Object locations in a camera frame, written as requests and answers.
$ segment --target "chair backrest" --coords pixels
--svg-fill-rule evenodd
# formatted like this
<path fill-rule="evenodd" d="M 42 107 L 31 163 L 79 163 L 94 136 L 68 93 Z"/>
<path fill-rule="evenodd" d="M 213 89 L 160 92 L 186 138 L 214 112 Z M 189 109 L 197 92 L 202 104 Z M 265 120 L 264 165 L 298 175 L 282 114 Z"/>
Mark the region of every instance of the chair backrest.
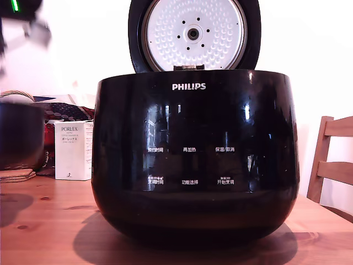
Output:
<path fill-rule="evenodd" d="M 353 185 L 353 163 L 327 162 L 332 136 L 353 137 L 353 116 L 340 120 L 328 116 L 321 118 L 307 194 L 307 197 L 316 203 L 320 203 L 324 178 Z"/>

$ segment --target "lid hinge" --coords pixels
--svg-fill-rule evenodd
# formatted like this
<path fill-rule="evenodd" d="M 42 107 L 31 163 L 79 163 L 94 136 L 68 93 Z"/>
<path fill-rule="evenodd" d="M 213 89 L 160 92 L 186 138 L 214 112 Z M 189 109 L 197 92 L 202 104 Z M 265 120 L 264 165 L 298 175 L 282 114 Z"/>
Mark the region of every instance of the lid hinge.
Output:
<path fill-rule="evenodd" d="M 181 65 L 174 66 L 175 71 L 192 71 L 192 70 L 204 70 L 205 65 Z"/>

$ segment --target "inner lid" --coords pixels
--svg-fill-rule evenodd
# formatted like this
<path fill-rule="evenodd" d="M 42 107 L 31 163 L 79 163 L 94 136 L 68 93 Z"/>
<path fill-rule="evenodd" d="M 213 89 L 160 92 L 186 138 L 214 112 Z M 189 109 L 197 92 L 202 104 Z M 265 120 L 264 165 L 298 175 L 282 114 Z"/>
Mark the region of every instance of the inner lid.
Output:
<path fill-rule="evenodd" d="M 154 0 L 142 24 L 142 48 L 154 71 L 202 65 L 234 69 L 247 33 L 237 0 Z"/>

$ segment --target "green light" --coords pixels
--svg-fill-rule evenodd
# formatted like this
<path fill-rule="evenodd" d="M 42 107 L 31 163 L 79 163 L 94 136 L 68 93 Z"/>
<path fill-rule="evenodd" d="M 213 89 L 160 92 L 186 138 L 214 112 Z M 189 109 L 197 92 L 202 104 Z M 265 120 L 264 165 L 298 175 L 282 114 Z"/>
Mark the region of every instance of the green light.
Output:
<path fill-rule="evenodd" d="M 18 12 L 18 4 L 17 4 L 17 0 L 11 0 L 12 2 L 12 8 L 13 8 L 13 12 Z"/>

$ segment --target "wooden table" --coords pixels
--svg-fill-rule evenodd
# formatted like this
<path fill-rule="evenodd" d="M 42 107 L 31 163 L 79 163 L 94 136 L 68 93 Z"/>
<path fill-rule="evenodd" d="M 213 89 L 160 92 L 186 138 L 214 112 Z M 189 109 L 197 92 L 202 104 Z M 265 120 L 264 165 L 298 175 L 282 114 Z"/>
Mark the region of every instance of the wooden table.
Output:
<path fill-rule="evenodd" d="M 90 181 L 1 185 L 1 265 L 353 264 L 353 224 L 299 197 L 286 223 L 251 246 L 166 251 L 137 245 L 101 216 Z"/>

